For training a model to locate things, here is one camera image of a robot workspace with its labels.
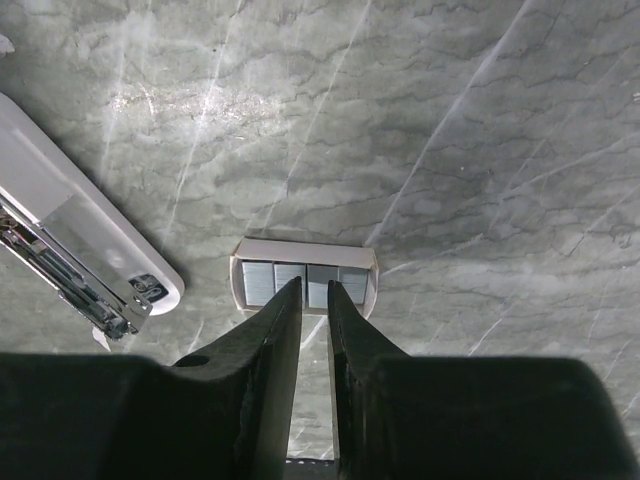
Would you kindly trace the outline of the white stapler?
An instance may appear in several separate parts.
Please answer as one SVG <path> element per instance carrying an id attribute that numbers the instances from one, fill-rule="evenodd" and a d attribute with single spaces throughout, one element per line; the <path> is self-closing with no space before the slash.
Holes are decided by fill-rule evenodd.
<path id="1" fill-rule="evenodd" d="M 8 96 L 1 243 L 111 340 L 139 333 L 185 292 L 169 262 Z"/>

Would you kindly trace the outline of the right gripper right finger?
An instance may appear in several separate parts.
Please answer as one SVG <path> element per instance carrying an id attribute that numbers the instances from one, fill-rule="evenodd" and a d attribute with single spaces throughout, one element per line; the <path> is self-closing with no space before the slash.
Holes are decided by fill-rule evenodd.
<path id="1" fill-rule="evenodd" d="M 392 375 L 409 356 L 328 285 L 333 438 L 340 479 L 413 479 L 415 399 Z"/>

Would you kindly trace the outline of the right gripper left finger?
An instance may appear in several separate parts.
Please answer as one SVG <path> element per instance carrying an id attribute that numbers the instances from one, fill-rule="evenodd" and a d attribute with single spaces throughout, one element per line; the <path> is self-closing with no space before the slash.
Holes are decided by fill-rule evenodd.
<path id="1" fill-rule="evenodd" d="M 193 387 L 187 464 L 212 479 L 279 479 L 291 425 L 302 326 L 295 277 L 257 313 L 172 367 Z"/>

